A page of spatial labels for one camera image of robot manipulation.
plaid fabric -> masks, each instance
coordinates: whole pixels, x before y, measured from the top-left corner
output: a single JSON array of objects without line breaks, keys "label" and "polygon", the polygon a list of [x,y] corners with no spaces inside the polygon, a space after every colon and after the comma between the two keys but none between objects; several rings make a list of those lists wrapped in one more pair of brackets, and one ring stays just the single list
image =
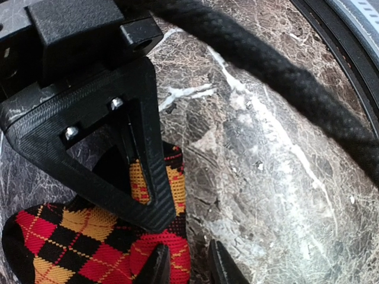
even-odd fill
[{"label": "plaid fabric", "polygon": [[[9,219],[3,232],[5,255],[19,279],[33,284],[132,283],[161,243],[170,248],[171,283],[187,283],[190,252],[182,153],[167,144],[165,152],[176,208],[176,219],[167,230],[148,234],[78,196],[68,205],[35,206]],[[132,164],[129,172],[133,198],[147,203],[149,194],[139,163]],[[14,243],[23,247],[15,252],[10,247]],[[14,253],[22,255],[15,259],[10,256]],[[20,258],[32,262],[34,273],[20,267]]]}]

screw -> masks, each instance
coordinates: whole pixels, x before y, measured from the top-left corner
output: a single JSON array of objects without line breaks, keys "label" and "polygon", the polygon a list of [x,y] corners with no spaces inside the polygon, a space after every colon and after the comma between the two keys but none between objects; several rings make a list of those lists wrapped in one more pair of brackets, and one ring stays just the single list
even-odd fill
[{"label": "screw", "polygon": [[67,141],[73,139],[79,133],[79,129],[76,126],[70,126],[65,131],[65,137]]},{"label": "screw", "polygon": [[111,109],[115,111],[116,109],[119,109],[124,104],[124,101],[120,98],[114,98],[111,101]]}]

argyle sock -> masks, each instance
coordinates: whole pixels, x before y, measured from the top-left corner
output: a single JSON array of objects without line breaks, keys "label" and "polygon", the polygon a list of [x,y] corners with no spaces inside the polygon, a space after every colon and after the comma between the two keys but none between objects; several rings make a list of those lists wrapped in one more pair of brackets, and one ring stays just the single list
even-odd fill
[{"label": "argyle sock", "polygon": [[[2,245],[22,284],[128,284],[158,244],[171,252],[172,284],[188,283],[190,252],[185,232],[184,167],[181,150],[164,144],[166,169],[176,218],[162,234],[149,234],[77,196],[69,204],[44,204],[13,215],[5,224]],[[120,155],[110,150],[94,172],[134,199],[149,195],[138,162],[129,175]]]}]

black cable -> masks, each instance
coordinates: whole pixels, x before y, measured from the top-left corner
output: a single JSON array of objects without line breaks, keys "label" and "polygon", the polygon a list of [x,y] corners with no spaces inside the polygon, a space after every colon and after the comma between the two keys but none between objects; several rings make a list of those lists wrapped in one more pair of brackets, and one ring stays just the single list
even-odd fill
[{"label": "black cable", "polygon": [[335,139],[379,186],[378,141],[310,72],[293,65],[233,19],[196,0],[127,1],[196,36],[225,60],[266,83]]}]

brown marble table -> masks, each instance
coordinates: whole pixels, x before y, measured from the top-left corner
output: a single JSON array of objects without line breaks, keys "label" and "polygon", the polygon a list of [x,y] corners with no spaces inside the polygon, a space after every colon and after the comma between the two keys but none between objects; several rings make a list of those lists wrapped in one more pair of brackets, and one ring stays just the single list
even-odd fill
[{"label": "brown marble table", "polygon": [[[204,2],[310,69],[366,123],[337,62],[288,0]],[[379,194],[363,172],[278,94],[159,24],[165,38],[150,58],[164,139],[185,153],[194,283],[207,279],[211,238],[253,284],[379,283]],[[72,153],[93,166],[107,147],[98,133]],[[18,210],[72,197],[0,136],[0,228]],[[0,283],[18,283],[2,253]]]}]

